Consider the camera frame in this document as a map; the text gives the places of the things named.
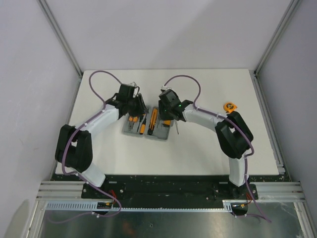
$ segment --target metal beam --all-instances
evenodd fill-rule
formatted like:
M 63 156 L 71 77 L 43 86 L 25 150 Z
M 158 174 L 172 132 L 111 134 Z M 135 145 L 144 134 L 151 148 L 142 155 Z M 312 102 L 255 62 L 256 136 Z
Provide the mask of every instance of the metal beam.
M 52 27 L 60 45 L 64 49 L 67 57 L 69 58 L 70 62 L 72 63 L 73 67 L 75 68 L 78 76 L 82 78 L 83 72 L 81 71 L 79 64 L 77 60 L 75 59 L 75 56 L 73 52 L 71 51 L 60 27 L 58 26 L 58 23 L 56 22 L 52 11 L 50 10 L 49 5 L 47 4 L 46 0 L 37 0 L 38 4 L 40 5 L 40 8 L 42 9 L 46 19 L 48 20 L 50 26 Z
M 264 54 L 262 55 L 257 67 L 255 68 L 256 76 L 259 74 L 261 69 L 263 68 L 265 62 L 268 60 L 270 54 L 273 52 L 275 46 L 277 45 L 278 41 L 280 40 L 281 36 L 285 32 L 289 22 L 294 16 L 294 13 L 298 9 L 299 5 L 301 4 L 302 0 L 291 0 L 290 4 L 288 5 L 286 12 L 284 13 L 277 29 L 275 30 L 268 46 L 266 47 Z

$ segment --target open tool case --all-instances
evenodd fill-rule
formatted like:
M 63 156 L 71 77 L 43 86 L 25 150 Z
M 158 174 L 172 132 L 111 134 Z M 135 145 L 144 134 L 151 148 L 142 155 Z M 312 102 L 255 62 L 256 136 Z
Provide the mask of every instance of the open tool case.
M 144 115 L 143 118 L 134 118 L 128 115 L 123 125 L 122 133 L 131 136 L 144 136 L 149 139 L 166 141 L 174 121 L 161 120 L 158 107 L 151 108 L 150 106 L 147 106 L 147 109 L 148 113 Z

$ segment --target gray floor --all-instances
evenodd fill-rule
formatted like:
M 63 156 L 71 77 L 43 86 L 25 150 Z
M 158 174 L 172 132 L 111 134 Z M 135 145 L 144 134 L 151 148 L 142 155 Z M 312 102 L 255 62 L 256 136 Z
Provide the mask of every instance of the gray floor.
M 113 218 L 86 215 L 61 225 L 44 219 L 41 238 L 301 238 L 292 203 L 266 203 L 261 207 L 271 224 L 257 218 L 237 218 L 229 213 L 122 212 Z M 249 208 L 255 213 L 254 205 Z M 81 212 L 49 211 L 61 221 Z

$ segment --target tool tray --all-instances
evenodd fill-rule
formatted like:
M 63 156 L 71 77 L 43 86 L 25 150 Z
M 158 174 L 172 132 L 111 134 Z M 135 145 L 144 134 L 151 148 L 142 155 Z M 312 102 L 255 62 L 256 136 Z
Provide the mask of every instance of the tool tray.
M 159 108 L 158 107 L 151 108 L 150 106 L 146 106 L 146 108 L 148 109 L 148 113 L 144 116 L 144 118 L 142 119 L 141 122 L 140 122 L 140 118 L 138 118 L 138 121 L 134 122 L 132 124 L 129 121 L 130 115 L 128 115 L 126 117 L 126 121 L 125 121 L 125 123 L 123 125 L 123 129 L 122 129 L 122 133 L 126 134 L 126 135 L 130 135 L 130 136 L 136 136 L 136 137 L 143 137 L 144 136 L 144 137 L 149 138 L 149 139 L 166 141 L 168 139 L 169 130 L 173 126 L 174 121 L 172 120 L 169 126 L 164 126 L 163 125 L 164 121 L 160 120 L 160 117 L 159 117 Z M 152 135 L 148 135 L 149 126 L 151 123 L 151 116 L 152 116 L 152 112 L 154 109 L 158 110 L 158 115 L 157 115 L 157 119 L 155 122 L 153 133 L 152 133 Z M 144 130 L 143 134 L 140 134 L 141 125 L 142 125 L 142 122 L 145 118 L 146 118 L 145 130 Z

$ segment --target cable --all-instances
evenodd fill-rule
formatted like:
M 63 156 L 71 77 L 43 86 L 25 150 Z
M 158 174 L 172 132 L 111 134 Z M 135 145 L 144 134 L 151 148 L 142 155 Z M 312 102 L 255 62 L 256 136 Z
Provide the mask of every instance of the cable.
M 198 108 L 198 107 L 196 106 L 196 101 L 197 101 L 197 99 L 199 98 L 200 93 L 201 93 L 201 90 L 202 90 L 201 85 L 200 85 L 200 83 L 198 82 L 197 79 L 195 79 L 195 78 L 193 78 L 193 77 L 191 77 L 191 76 L 188 76 L 188 75 L 176 75 L 176 76 L 174 76 L 174 77 L 171 77 L 171 78 L 164 84 L 164 86 L 166 86 L 171 80 L 173 80 L 173 79 L 175 79 L 175 78 L 178 78 L 178 77 L 187 77 L 187 78 L 193 79 L 193 80 L 197 83 L 199 90 L 198 90 L 198 94 L 197 94 L 197 96 L 196 96 L 196 98 L 194 99 L 194 102 L 193 102 L 193 107 L 194 107 L 197 111 L 210 114 L 210 115 L 212 115 L 212 116 L 214 116 L 214 117 L 221 118 L 221 119 L 223 119 L 223 120 L 229 122 L 229 123 L 242 135 L 242 137 L 243 137 L 243 138 L 246 140 L 246 142 L 248 143 L 248 145 L 249 145 L 249 147 L 250 147 L 250 149 L 251 149 L 251 153 L 249 153 L 249 154 L 247 154 L 247 155 L 244 156 L 244 160 L 245 160 L 244 180 L 245 180 L 245 184 L 246 184 L 247 190 L 248 190 L 248 192 L 249 192 L 249 195 L 251 196 L 251 198 L 252 198 L 252 200 L 253 200 L 255 206 L 257 207 L 258 211 L 262 214 L 262 216 L 257 215 L 257 214 L 250 214 L 250 216 L 261 217 L 261 218 L 265 219 L 266 221 L 268 221 L 269 223 L 271 223 L 272 221 L 271 221 L 269 218 L 266 217 L 266 215 L 264 214 L 264 212 L 262 211 L 262 209 L 259 207 L 259 205 L 258 205 L 258 203 L 256 202 L 256 200 L 254 199 L 254 196 L 252 195 L 252 192 L 251 192 L 251 189 L 250 189 L 249 183 L 248 183 L 248 177 L 247 177 L 247 173 L 248 173 L 248 159 L 247 159 L 247 158 L 248 158 L 249 156 L 251 156 L 251 155 L 254 154 L 254 147 L 253 147 L 253 145 L 251 144 L 251 141 L 248 139 L 248 137 L 246 136 L 246 134 L 243 133 L 243 131 L 242 131 L 233 121 L 231 121 L 230 119 L 228 119 L 228 118 L 226 118 L 226 117 L 224 117 L 224 116 L 222 116 L 222 115 L 220 115 L 220 114 L 216 114 L 216 113 L 213 113 L 213 112 L 211 112 L 211 111 Z
M 76 174 L 82 181 L 84 181 L 85 183 L 89 184 L 89 185 L 90 185 L 91 187 L 93 187 L 95 190 L 97 190 L 98 192 L 100 192 L 100 193 L 106 195 L 107 197 L 110 197 L 111 199 L 113 199 L 113 200 L 119 205 L 119 210 L 116 211 L 115 213 L 112 213 L 112 214 L 105 214 L 105 215 L 98 214 L 98 215 L 97 215 L 97 217 L 113 217 L 113 216 L 117 215 L 117 214 L 121 211 L 121 209 L 122 209 L 121 203 L 119 202 L 119 200 L 118 200 L 116 197 L 114 197 L 114 196 L 112 196 L 112 195 L 110 195 L 110 194 L 108 194 L 108 193 L 102 191 L 100 188 L 98 188 L 98 187 L 94 186 L 93 184 L 89 183 L 89 182 L 88 182 L 81 174 L 79 174 L 77 171 L 72 171 L 72 172 L 67 173 L 66 170 L 65 170 L 65 161 L 66 161 L 67 152 L 68 152 L 68 149 L 69 149 L 69 147 L 70 147 L 70 145 L 71 145 L 71 142 L 72 142 L 72 140 L 74 139 L 75 135 L 76 135 L 83 127 L 85 127 L 89 122 L 91 122 L 93 119 L 95 119 L 95 118 L 98 117 L 100 114 L 102 114 L 102 113 L 105 111 L 105 109 L 106 109 L 106 102 L 105 102 L 105 100 L 94 90 L 94 88 L 93 88 L 93 86 L 92 86 L 92 83 L 91 83 L 92 77 L 93 77 L 96 73 L 100 73 L 100 72 L 111 75 L 111 76 L 112 76 L 114 79 L 116 79 L 120 84 L 122 84 L 122 82 L 121 82 L 116 76 L 114 76 L 112 73 L 109 73 L 109 72 L 104 71 L 104 70 L 94 71 L 94 72 L 89 76 L 89 86 L 90 86 L 90 89 L 91 89 L 91 90 L 93 91 L 93 93 L 102 101 L 103 107 L 102 107 L 102 109 L 101 109 L 98 113 L 96 113 L 96 114 L 93 115 L 91 118 L 89 118 L 87 121 L 85 121 L 82 125 L 80 125 L 80 126 L 72 133 L 72 135 L 70 136 L 70 138 L 69 138 L 69 140 L 68 140 L 68 142 L 67 142 L 67 144 L 66 144 L 66 147 L 65 147 L 65 150 L 64 150 L 64 153 L 63 153 L 63 157 L 62 157 L 62 161 L 61 161 L 61 169 L 62 169 L 64 175 L 73 175 L 73 174 Z M 54 223 L 54 224 L 61 224 L 61 223 L 65 223 L 65 222 L 68 222 L 68 221 L 72 221 L 73 219 L 76 219 L 76 218 L 78 218 L 78 217 L 81 217 L 81 216 L 87 215 L 87 214 L 91 214 L 91 212 L 81 213 L 81 214 L 79 214 L 79 215 L 77 215 L 77 216 L 75 216 L 75 217 L 73 217 L 73 218 L 67 219 L 67 220 L 65 220 L 65 221 L 60 221 L 60 222 L 54 222 L 54 221 L 52 221 L 50 218 L 48 218 L 48 220 L 49 220 L 50 222 Z

